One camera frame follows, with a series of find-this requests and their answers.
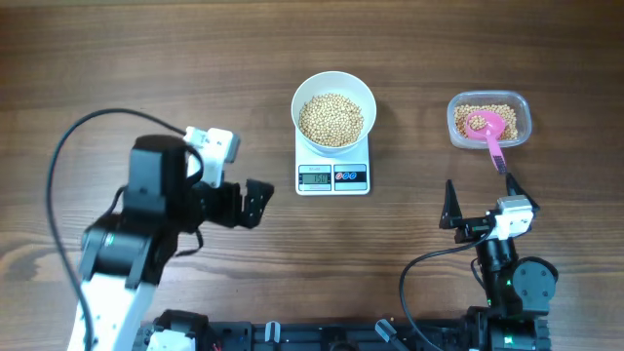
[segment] container of beans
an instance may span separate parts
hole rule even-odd
[[[527,101],[518,93],[508,91],[465,92],[448,104],[447,122],[450,142],[460,148],[487,149],[484,140],[468,138],[464,131],[465,118],[474,111],[487,110],[498,113],[506,123],[500,137],[500,147],[511,147],[527,141],[532,130]]]
[[[291,103],[296,132],[322,155],[346,152],[372,129],[377,107],[371,89],[356,76],[330,71],[308,78]]]

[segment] plastic container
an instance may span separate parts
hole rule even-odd
[[[489,104],[506,104],[516,112],[516,129],[518,129],[518,138],[515,140],[501,140],[498,142],[500,147],[518,146],[527,141],[532,130],[530,120],[530,111],[528,103],[524,97],[515,92],[508,91],[479,91],[465,92],[457,95],[448,103],[447,122],[448,133],[450,134],[450,142],[460,148],[470,149],[487,149],[488,143],[484,140],[473,140],[464,137],[457,130],[455,125],[454,109],[460,105],[489,105]]]
[[[338,147],[323,146],[310,140],[299,130],[299,116],[303,105],[315,96],[328,93],[341,94],[362,108],[364,125],[355,142]],[[369,134],[376,115],[377,105],[371,89],[358,77],[349,73],[329,71],[313,75],[299,86],[292,97],[291,116],[296,132],[307,147],[321,155],[337,155],[352,149]]]

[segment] wood grain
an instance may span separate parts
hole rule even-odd
[[[437,229],[447,178],[466,215],[504,193],[484,152],[449,142],[450,99],[481,89],[517,91],[531,107],[533,135],[505,152],[543,208],[519,252],[561,272],[549,316],[555,349],[621,349],[622,15],[616,2],[522,0],[0,10],[0,349],[68,341],[75,297],[49,236],[43,185],[53,147],[82,115],[123,106],[236,131],[243,144],[227,178],[276,186],[257,229],[203,226],[206,248],[170,262],[146,320],[165,308],[215,321],[374,320],[402,317],[397,286],[410,259],[453,246]],[[357,75],[377,99],[370,196],[294,192],[291,98],[325,70]],[[71,138],[55,196],[74,261],[82,231],[127,180],[134,139],[162,132],[117,115]],[[180,244],[195,245],[191,236]],[[473,256],[414,269],[413,313],[458,317],[483,305]]]

